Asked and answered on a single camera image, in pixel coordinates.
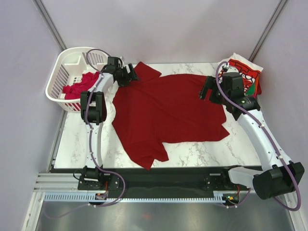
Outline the dark red t-shirt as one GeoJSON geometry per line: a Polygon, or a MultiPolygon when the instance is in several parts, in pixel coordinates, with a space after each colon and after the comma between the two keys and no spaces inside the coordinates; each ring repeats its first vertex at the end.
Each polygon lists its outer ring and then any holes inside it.
{"type": "Polygon", "coordinates": [[[115,94],[112,122],[134,163],[150,169],[154,160],[167,161],[164,143],[220,141],[228,136],[223,107],[199,98],[205,76],[162,76],[144,63],[134,70],[138,80],[115,94]]]}

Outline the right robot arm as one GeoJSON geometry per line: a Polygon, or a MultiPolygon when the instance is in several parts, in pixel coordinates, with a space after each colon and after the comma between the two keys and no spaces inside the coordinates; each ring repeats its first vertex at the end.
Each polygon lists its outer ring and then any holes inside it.
{"type": "Polygon", "coordinates": [[[299,182],[305,172],[300,162],[293,162],[283,151],[269,130],[257,100],[244,92],[243,76],[236,67],[223,62],[216,75],[208,77],[199,93],[200,99],[209,94],[212,103],[224,105],[235,121],[244,129],[261,163],[261,171],[242,166],[227,167],[221,186],[232,189],[237,184],[253,189],[265,200],[295,192],[301,199],[299,182]]]}

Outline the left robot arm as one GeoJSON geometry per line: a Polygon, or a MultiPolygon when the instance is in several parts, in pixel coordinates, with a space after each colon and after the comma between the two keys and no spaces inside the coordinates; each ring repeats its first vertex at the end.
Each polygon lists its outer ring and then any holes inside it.
{"type": "Polygon", "coordinates": [[[131,81],[138,81],[133,65],[124,65],[117,57],[108,57],[107,64],[98,72],[98,79],[93,87],[83,91],[80,96],[81,119],[87,130],[87,158],[78,180],[79,190],[103,190],[106,184],[101,154],[103,123],[107,118],[105,94],[115,82],[118,86],[128,86],[131,81]]]}

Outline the folded white t-shirt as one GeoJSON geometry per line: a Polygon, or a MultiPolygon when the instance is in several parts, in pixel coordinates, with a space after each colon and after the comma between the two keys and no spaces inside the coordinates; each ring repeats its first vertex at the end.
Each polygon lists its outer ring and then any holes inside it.
{"type": "Polygon", "coordinates": [[[259,71],[259,72],[263,71],[263,67],[261,67],[257,64],[254,64],[253,62],[247,60],[246,58],[242,57],[241,55],[239,55],[237,53],[233,53],[233,55],[230,58],[223,59],[222,61],[229,62],[231,59],[237,60],[237,61],[241,62],[242,64],[245,64],[246,66],[250,67],[253,70],[256,70],[256,71],[259,71]]]}

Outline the folded green t-shirt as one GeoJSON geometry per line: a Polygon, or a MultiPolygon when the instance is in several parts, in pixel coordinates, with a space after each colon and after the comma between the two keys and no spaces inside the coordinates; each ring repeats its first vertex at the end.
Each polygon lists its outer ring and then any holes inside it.
{"type": "Polygon", "coordinates": [[[247,96],[254,96],[255,95],[255,91],[256,91],[256,85],[252,84],[249,89],[246,91],[246,95],[247,96]]]}

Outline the folded coca-cola t-shirt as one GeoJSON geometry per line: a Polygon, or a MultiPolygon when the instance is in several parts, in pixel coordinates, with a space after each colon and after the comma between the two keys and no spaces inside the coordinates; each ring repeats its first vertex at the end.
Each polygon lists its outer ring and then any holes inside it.
{"type": "Polygon", "coordinates": [[[234,66],[238,71],[239,74],[242,76],[243,84],[244,84],[244,93],[249,89],[249,87],[252,84],[255,84],[255,80],[261,72],[251,69],[250,67],[246,66],[245,64],[242,64],[241,62],[237,60],[231,59],[229,61],[229,64],[231,66],[234,66]]]}

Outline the folded orange t-shirt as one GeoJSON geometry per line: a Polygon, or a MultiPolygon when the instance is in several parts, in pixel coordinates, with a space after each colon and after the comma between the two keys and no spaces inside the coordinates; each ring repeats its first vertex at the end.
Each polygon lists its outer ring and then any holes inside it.
{"type": "Polygon", "coordinates": [[[257,95],[260,95],[261,93],[262,93],[262,89],[261,89],[261,86],[260,86],[259,77],[257,77],[256,80],[255,80],[254,97],[256,97],[257,95]]]}

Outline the bright red shirt in basket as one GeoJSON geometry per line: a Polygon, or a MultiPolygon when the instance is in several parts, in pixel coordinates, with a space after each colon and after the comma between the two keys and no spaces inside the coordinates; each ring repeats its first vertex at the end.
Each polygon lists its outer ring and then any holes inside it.
{"type": "Polygon", "coordinates": [[[88,91],[91,87],[94,86],[96,81],[99,78],[100,73],[85,73],[82,75],[81,81],[79,83],[74,83],[73,85],[64,86],[63,87],[63,94],[65,94],[65,100],[74,100],[79,99],[81,93],[83,91],[88,91]]]}

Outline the white plastic laundry basket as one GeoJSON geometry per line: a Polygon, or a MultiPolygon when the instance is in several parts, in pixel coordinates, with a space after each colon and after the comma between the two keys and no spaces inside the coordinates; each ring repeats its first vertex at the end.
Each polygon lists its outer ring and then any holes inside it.
{"type": "Polygon", "coordinates": [[[81,109],[80,98],[70,99],[64,87],[82,82],[87,73],[95,74],[107,64],[110,55],[93,47],[73,47],[61,52],[45,89],[47,98],[67,112],[81,109]]]}

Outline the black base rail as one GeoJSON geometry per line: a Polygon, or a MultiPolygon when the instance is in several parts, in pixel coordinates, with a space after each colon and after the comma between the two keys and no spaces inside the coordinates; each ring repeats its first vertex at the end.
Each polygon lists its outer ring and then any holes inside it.
{"type": "MultiPolygon", "coordinates": [[[[113,198],[137,196],[210,196],[214,191],[245,192],[246,186],[227,181],[224,167],[113,168],[104,173],[105,188],[113,198]]],[[[81,169],[51,170],[56,176],[79,180],[81,169]]]]}

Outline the right aluminium frame post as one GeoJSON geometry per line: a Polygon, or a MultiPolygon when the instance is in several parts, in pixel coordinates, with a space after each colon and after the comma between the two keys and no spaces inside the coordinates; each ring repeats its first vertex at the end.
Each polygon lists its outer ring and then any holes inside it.
{"type": "Polygon", "coordinates": [[[275,7],[269,21],[267,22],[264,30],[262,31],[256,45],[254,46],[250,56],[249,61],[254,62],[258,53],[260,52],[262,46],[264,45],[266,39],[269,37],[272,29],[274,28],[276,22],[278,21],[281,13],[283,12],[284,8],[286,7],[289,0],[279,0],[277,6],[275,7]]]}

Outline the aluminium frame post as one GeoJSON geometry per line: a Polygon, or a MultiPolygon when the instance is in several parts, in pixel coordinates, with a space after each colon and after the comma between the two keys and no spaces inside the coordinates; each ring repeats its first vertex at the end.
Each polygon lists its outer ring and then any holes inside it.
{"type": "Polygon", "coordinates": [[[254,62],[258,53],[260,52],[262,46],[264,45],[266,39],[269,37],[272,29],[274,28],[276,22],[278,21],[281,13],[283,12],[284,8],[286,7],[289,0],[279,0],[277,6],[275,7],[269,21],[267,22],[264,30],[262,31],[256,45],[254,46],[250,56],[249,61],[254,62]]]}
{"type": "Polygon", "coordinates": [[[36,8],[38,9],[41,17],[45,21],[49,31],[51,32],[55,42],[57,43],[60,50],[64,51],[67,49],[67,46],[60,35],[60,32],[58,31],[55,23],[53,22],[52,17],[50,16],[46,6],[44,5],[42,0],[33,0],[33,3],[35,4],[36,8]]]}

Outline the left aluminium frame post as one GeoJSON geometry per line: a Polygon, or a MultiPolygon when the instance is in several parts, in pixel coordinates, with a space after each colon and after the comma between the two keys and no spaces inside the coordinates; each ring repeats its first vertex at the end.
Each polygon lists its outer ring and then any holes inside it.
{"type": "Polygon", "coordinates": [[[67,46],[60,35],[60,32],[58,31],[55,23],[53,22],[52,17],[50,16],[46,6],[44,5],[42,0],[33,0],[33,3],[35,4],[36,8],[38,9],[41,17],[45,21],[49,31],[51,32],[55,42],[57,43],[60,50],[64,51],[67,49],[67,46]]]}

